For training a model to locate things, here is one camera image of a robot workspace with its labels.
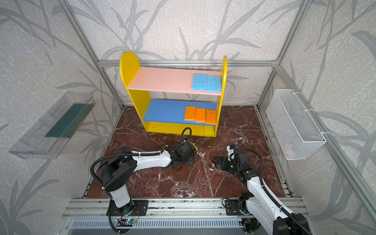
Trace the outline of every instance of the yellow sponge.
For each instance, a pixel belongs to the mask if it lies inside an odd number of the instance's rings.
[[[216,110],[211,110],[211,109],[206,110],[206,124],[212,124],[212,125],[217,124],[217,111]]]
[[[185,121],[194,121],[196,116],[196,107],[195,106],[186,106],[185,107]]]
[[[206,120],[206,108],[196,108],[195,122],[204,123]]]

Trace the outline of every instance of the sponge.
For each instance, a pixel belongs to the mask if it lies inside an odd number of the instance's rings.
[[[206,90],[206,85],[208,83],[208,75],[195,73],[193,74],[192,90]]]
[[[186,106],[185,107],[185,121],[194,121],[196,116],[196,107],[195,106]]]
[[[207,91],[222,91],[221,76],[208,75]]]
[[[217,111],[207,109],[206,110],[206,124],[217,124]]]
[[[195,122],[204,123],[206,120],[206,108],[196,108]]]

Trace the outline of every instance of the blue shelf board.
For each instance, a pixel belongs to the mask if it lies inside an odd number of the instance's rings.
[[[186,106],[195,106],[196,108],[213,110],[217,109],[216,103],[152,99],[145,112],[143,121],[215,126],[206,123],[197,123],[195,121],[185,121],[184,116]]]

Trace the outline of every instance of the leaf pattern wallpaper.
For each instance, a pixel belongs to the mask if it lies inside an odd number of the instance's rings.
[[[69,0],[101,60],[133,51],[154,60],[274,60],[300,0]],[[187,69],[217,70],[217,67]],[[106,72],[125,105],[131,101],[118,67]],[[270,67],[229,68],[225,105],[254,105]],[[154,99],[213,101],[212,96],[151,92]]]
[[[282,61],[345,154],[376,192],[376,1],[313,2]],[[319,234],[376,234],[376,225],[325,147],[307,160],[286,161],[262,115],[289,185],[302,196]]]
[[[56,1],[0,1],[0,234],[52,234],[121,114]],[[8,152],[66,92],[96,105],[54,160]]]

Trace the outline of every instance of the transparent container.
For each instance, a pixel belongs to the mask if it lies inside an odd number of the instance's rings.
[[[266,113],[287,160],[307,159],[326,143],[293,90],[275,90]]]
[[[66,92],[9,152],[23,159],[55,159],[92,110],[92,95]]]

